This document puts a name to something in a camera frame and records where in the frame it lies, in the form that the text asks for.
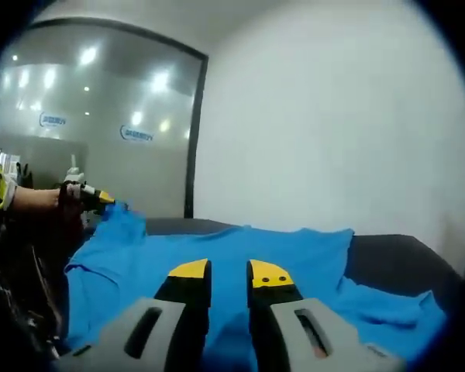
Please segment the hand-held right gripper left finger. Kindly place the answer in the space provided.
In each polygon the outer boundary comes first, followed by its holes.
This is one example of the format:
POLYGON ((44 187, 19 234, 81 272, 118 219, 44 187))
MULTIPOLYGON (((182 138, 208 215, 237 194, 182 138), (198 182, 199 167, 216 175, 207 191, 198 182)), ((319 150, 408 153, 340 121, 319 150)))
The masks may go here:
POLYGON ((209 330, 212 263, 169 272, 153 298, 140 298, 107 324, 96 343, 55 361, 56 371, 196 371, 209 330))

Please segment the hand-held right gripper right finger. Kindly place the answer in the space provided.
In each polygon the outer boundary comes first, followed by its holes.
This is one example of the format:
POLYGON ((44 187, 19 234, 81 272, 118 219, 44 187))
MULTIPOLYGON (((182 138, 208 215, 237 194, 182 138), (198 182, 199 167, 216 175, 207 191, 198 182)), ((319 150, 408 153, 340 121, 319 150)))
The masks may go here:
POLYGON ((404 371, 406 362, 372 343, 316 298, 304 298, 272 263, 246 265, 249 331, 259 371, 404 371))

